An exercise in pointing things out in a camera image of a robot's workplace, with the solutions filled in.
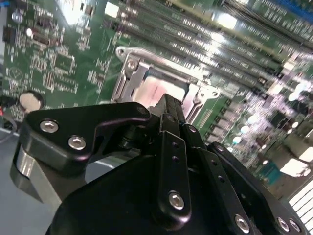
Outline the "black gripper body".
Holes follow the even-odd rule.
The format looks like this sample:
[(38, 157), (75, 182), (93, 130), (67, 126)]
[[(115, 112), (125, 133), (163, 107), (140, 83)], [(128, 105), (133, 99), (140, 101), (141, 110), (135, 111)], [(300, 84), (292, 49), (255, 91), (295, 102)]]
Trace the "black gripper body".
[(217, 204), (196, 162), (180, 177), (170, 160), (160, 178), (156, 157), (138, 157), (72, 193), (50, 235), (223, 235)]

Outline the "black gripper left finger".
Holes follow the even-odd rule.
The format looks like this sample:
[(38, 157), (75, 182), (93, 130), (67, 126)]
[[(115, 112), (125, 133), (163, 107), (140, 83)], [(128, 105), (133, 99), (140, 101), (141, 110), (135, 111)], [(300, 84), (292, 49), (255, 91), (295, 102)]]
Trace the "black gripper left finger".
[(126, 102), (31, 112), (15, 167), (54, 216), (72, 193), (138, 157), (156, 157), (161, 179), (167, 162), (179, 161), (177, 173), (187, 177), (189, 149), (174, 99), (165, 94), (151, 110)]

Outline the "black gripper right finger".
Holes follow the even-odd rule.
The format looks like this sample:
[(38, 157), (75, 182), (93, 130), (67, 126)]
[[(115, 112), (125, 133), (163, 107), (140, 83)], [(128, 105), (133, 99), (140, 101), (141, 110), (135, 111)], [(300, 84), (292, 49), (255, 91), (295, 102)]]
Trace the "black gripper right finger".
[(297, 215), (281, 204), (223, 145), (206, 146), (198, 130), (185, 122), (182, 102), (176, 117), (192, 160), (209, 184), (217, 204), (214, 217), (224, 235), (307, 235)]

